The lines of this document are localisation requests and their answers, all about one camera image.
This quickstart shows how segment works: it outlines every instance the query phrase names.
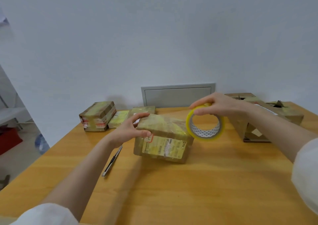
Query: yellow tape roll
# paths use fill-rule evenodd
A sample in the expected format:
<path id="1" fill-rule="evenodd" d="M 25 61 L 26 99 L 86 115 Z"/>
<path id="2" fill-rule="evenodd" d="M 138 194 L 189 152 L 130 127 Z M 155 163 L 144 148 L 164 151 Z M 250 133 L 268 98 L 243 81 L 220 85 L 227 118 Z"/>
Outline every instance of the yellow tape roll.
<path id="1" fill-rule="evenodd" d="M 211 130 L 201 130 L 193 124 L 192 119 L 193 119 L 193 116 L 195 116 L 195 114 L 193 112 L 196 109 L 207 107 L 210 105 L 211 104 L 204 104 L 201 106 L 197 106 L 189 112 L 189 114 L 187 116 L 187 120 L 186 120 L 186 127 L 187 127 L 189 134 L 192 137 L 200 139 L 200 140 L 208 141 L 208 140 L 217 139 L 224 132 L 224 118 L 223 118 L 223 116 L 214 115 L 217 117 L 218 123 L 217 123 L 217 126 Z"/>

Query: red bag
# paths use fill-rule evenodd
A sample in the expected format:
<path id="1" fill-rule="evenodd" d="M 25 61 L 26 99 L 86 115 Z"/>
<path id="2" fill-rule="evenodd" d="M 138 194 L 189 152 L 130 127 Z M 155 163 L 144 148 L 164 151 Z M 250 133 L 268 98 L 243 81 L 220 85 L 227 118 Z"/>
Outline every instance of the red bag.
<path id="1" fill-rule="evenodd" d="M 9 151 L 22 141 L 16 128 L 0 127 L 0 155 Z"/>

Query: wooden table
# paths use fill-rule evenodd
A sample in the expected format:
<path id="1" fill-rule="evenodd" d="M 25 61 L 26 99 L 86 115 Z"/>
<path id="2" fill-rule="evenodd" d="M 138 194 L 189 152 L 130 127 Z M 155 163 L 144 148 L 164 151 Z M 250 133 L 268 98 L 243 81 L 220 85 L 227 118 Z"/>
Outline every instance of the wooden table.
<path id="1" fill-rule="evenodd" d="M 302 125 L 318 133 L 318 116 L 291 105 L 305 114 Z M 0 192 L 0 215 L 18 217 L 36 206 L 108 132 L 76 126 Z M 99 178 L 82 223 L 318 223 L 290 180 L 292 163 L 270 143 L 243 143 L 227 119 L 219 139 L 194 141 L 184 165 L 136 156 L 133 144 L 125 143 L 109 177 Z"/>

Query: white sleeve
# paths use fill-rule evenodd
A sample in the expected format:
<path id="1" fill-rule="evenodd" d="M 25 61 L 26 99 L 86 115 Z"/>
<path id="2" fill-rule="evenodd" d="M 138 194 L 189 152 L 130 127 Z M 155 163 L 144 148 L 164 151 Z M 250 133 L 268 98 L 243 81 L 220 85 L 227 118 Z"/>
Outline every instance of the white sleeve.
<path id="1" fill-rule="evenodd" d="M 78 221 L 69 209 L 53 203 L 38 205 L 23 213 L 13 225 L 78 225 Z"/>
<path id="2" fill-rule="evenodd" d="M 292 182 L 306 205 L 318 214 L 318 138 L 308 142 L 297 153 Z"/>

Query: gray metal panel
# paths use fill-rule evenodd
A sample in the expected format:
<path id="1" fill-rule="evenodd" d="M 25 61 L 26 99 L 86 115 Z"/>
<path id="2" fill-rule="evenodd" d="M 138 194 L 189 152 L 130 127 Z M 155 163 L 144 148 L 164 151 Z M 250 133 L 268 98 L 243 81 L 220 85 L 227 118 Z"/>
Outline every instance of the gray metal panel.
<path id="1" fill-rule="evenodd" d="M 144 106 L 187 107 L 215 91 L 215 83 L 141 87 Z"/>

